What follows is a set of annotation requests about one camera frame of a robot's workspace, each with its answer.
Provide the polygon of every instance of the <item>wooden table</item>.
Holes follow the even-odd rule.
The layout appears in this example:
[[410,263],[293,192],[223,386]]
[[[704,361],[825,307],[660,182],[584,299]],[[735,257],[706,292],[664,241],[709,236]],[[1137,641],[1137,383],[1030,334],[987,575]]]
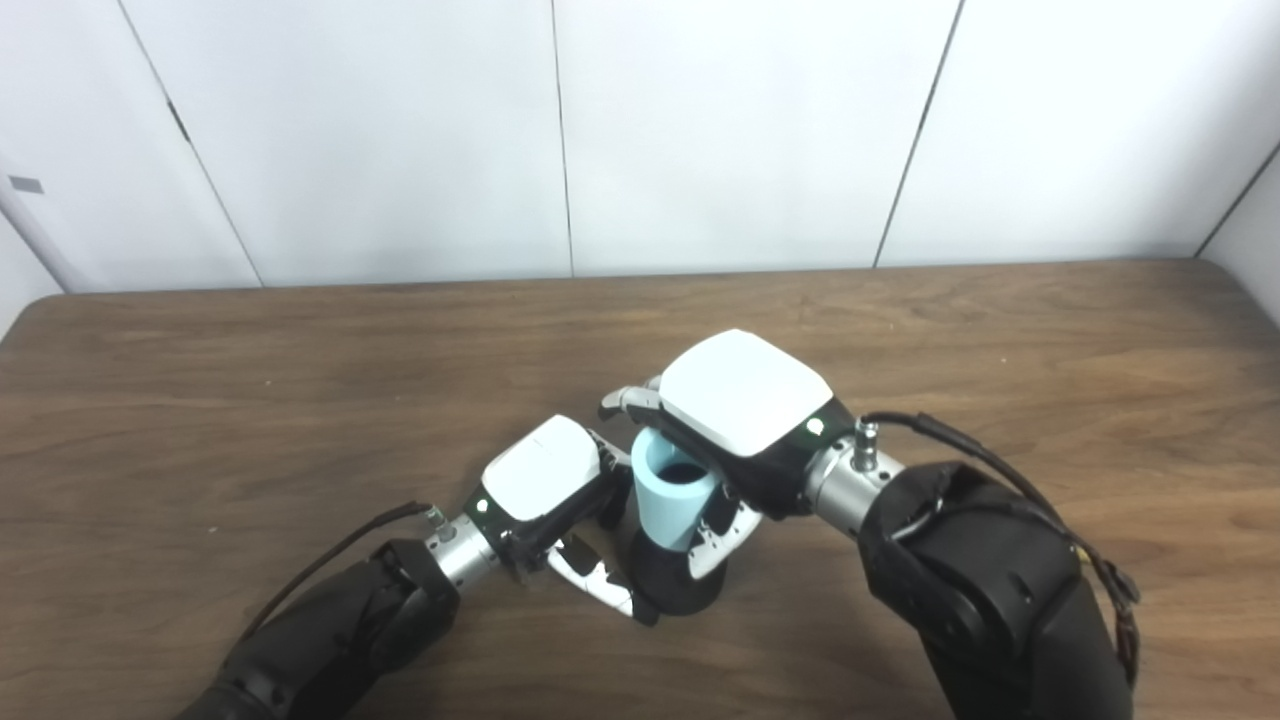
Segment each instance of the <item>wooden table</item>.
[[[1146,592],[1140,719],[1280,714],[1280,332],[1185,260],[41,301],[0,345],[0,717],[170,716],[340,534],[457,507],[548,415],[599,427],[604,392],[730,327],[1036,479]],[[817,520],[767,523],[710,611],[652,630],[493,577],[356,712],[741,715],[948,716]]]

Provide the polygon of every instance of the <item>light blue cup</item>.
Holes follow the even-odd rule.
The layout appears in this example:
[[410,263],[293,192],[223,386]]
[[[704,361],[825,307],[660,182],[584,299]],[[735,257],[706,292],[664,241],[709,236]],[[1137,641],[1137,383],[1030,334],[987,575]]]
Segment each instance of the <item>light blue cup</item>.
[[696,479],[689,478],[690,482],[667,482],[658,477],[677,465],[701,469],[692,457],[653,428],[640,430],[631,443],[640,527],[657,544],[675,552],[686,552],[694,541],[703,509],[718,483],[705,470]]

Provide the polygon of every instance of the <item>black cup base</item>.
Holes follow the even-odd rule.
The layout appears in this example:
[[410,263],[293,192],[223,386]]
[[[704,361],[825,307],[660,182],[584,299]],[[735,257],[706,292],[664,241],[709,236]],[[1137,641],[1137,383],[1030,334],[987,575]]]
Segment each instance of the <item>black cup base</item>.
[[724,587],[727,561],[695,580],[689,574],[689,553],[659,546],[644,530],[635,534],[627,556],[636,592],[664,615],[700,612],[716,602]]

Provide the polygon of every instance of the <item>cable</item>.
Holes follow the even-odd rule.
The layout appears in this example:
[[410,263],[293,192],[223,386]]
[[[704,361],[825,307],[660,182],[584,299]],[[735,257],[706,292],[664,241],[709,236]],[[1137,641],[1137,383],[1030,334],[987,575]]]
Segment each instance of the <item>cable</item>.
[[[908,413],[877,411],[863,415],[861,420],[864,423],[902,425],[922,436],[933,438],[942,445],[959,450],[965,455],[977,457],[989,465],[1002,478],[1009,480],[1010,484],[1012,484],[1027,500],[1032,502],[1032,505],[1034,505],[1034,509],[1032,509],[1011,502],[966,503],[961,507],[954,509],[952,512],[988,509],[1032,518],[1048,525],[1069,542],[1075,544],[1075,547],[1080,548],[1085,557],[1089,559],[1089,565],[1093,566],[1093,571],[1098,577],[1098,582],[1102,583],[1102,588],[1106,589],[1107,597],[1111,600],[1111,606],[1115,609],[1116,656],[1124,666],[1125,680],[1129,683],[1129,687],[1132,688],[1138,679],[1138,653],[1142,638],[1138,632],[1138,621],[1133,616],[1133,606],[1140,601],[1140,593],[1138,592],[1137,583],[1134,583],[1129,575],[1120,570],[1120,568],[1116,568],[1114,562],[1103,557],[1092,543],[1080,537],[1075,530],[1068,528],[1048,498],[1044,497],[1039,489],[1037,489],[1036,486],[1027,479],[1025,475],[1014,469],[1014,466],[1006,462],[1002,457],[983,447],[983,445],[973,437],[924,413],[911,415]],[[948,512],[946,510],[940,512],[940,515],[945,514]]]
[[302,583],[307,582],[307,578],[310,578],[311,575],[314,575],[316,573],[316,570],[319,570],[320,568],[324,568],[334,557],[338,557],[338,555],[340,555],[342,551],[344,551],[348,547],[351,547],[352,544],[355,544],[356,541],[358,541],[360,538],[367,536],[372,530],[376,530],[378,528],[381,528],[383,525],[394,523],[396,520],[401,520],[403,518],[411,518],[413,515],[421,515],[422,512],[426,512],[429,510],[431,510],[431,505],[430,503],[422,503],[422,502],[417,502],[417,501],[406,502],[404,505],[401,505],[399,507],[393,507],[393,509],[390,509],[390,510],[388,510],[385,512],[381,512],[381,514],[374,516],[371,520],[369,520],[367,523],[365,523],[360,528],[356,528],[355,532],[352,532],[347,537],[342,538],[338,542],[338,544],[330,547],[328,551],[325,551],[324,555],[321,555],[320,557],[316,557],[310,565],[307,565],[306,568],[303,568],[302,571],[298,573],[297,575],[294,575],[292,580],[289,580],[288,583],[285,583],[284,587],[280,588],[280,591],[278,593],[275,593],[274,597],[271,597],[271,600],[266,601],[266,605],[262,606],[262,610],[257,611],[257,615],[253,616],[253,619],[250,621],[248,626],[244,628],[244,632],[241,633],[241,637],[237,641],[237,643],[244,642],[246,639],[253,637],[253,633],[256,633],[259,630],[259,628],[261,628],[262,624],[266,623],[268,618],[270,618],[271,614],[275,612],[275,609],[279,607],[280,603],[284,602],[285,598],[288,598],[289,594],[293,593],[293,591],[298,589],[298,585],[301,585]]
[[1061,520],[1057,510],[1053,509],[1053,503],[1051,503],[1048,498],[1044,497],[1041,491],[1027,479],[1025,475],[1015,470],[1009,462],[1005,462],[998,455],[987,450],[973,437],[952,428],[932,415],[927,415],[924,413],[919,413],[916,415],[906,413],[868,413],[867,415],[863,415],[863,421],[881,423],[886,425],[904,425],[922,436],[931,437],[942,445],[959,450],[970,457],[977,457],[1000,473],[1001,477],[1018,488],[1018,492],[1027,496],[1028,500],[1038,505],[1039,509],[1047,512],[1051,518]]

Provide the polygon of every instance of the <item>white wall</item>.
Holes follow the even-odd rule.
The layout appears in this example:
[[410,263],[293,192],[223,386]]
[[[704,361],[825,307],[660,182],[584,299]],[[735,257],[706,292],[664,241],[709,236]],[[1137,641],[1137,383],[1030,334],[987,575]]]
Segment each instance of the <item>white wall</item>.
[[124,6],[266,284],[570,274],[548,1]]
[[9,325],[27,305],[59,293],[61,290],[54,278],[0,214],[0,338],[4,338]]
[[0,0],[0,193],[73,291],[259,284],[115,3]]
[[561,0],[579,274],[870,266],[955,0]]
[[1275,0],[122,3],[0,0],[73,291],[1190,256],[1280,141]]
[[881,260],[1185,258],[1276,141],[1275,0],[973,0]]
[[1280,324],[1280,161],[1258,176],[1203,256],[1235,275]]

